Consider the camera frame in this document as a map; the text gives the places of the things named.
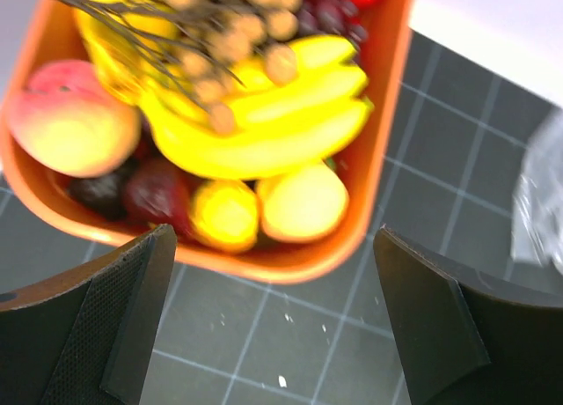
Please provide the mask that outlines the small yellow orange fruit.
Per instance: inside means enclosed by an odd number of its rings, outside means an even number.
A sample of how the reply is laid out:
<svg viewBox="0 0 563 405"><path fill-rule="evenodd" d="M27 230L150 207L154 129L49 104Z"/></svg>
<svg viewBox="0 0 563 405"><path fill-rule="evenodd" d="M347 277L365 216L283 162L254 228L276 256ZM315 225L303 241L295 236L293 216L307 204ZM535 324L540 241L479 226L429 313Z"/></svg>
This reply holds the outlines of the small yellow orange fruit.
<svg viewBox="0 0 563 405"><path fill-rule="evenodd" d="M306 243L325 237L347 211L349 194L324 162L259 180L262 231L281 242Z"/></svg>

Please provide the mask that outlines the dark red plum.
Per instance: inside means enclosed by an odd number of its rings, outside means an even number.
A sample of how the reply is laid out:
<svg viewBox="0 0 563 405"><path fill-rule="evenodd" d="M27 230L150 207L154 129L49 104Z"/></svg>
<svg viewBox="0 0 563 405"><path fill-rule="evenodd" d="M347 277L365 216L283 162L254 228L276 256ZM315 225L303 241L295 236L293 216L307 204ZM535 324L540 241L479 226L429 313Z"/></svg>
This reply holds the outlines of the dark red plum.
<svg viewBox="0 0 563 405"><path fill-rule="evenodd" d="M192 235L189 179L167 159L143 161L125 185L121 198L133 219L168 224L178 235Z"/></svg>

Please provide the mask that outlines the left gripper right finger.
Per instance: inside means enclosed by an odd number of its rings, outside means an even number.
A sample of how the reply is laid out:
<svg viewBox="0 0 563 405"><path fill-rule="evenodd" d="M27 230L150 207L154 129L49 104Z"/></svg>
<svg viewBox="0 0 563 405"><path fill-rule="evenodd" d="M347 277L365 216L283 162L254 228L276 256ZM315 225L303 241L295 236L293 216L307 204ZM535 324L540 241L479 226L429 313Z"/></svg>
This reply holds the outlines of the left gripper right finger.
<svg viewBox="0 0 563 405"><path fill-rule="evenodd" d="M373 248L413 404L560 404L562 297L416 248Z"/></svg>

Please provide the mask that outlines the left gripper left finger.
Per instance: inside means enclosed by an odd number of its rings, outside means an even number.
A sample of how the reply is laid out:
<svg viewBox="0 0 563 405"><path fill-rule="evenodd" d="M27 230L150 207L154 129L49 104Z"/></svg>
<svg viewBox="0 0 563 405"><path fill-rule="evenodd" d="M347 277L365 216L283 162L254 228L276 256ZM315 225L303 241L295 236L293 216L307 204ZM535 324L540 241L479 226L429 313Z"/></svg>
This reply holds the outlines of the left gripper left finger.
<svg viewBox="0 0 563 405"><path fill-rule="evenodd" d="M137 404L177 237L159 225L48 279L1 295L3 404Z"/></svg>

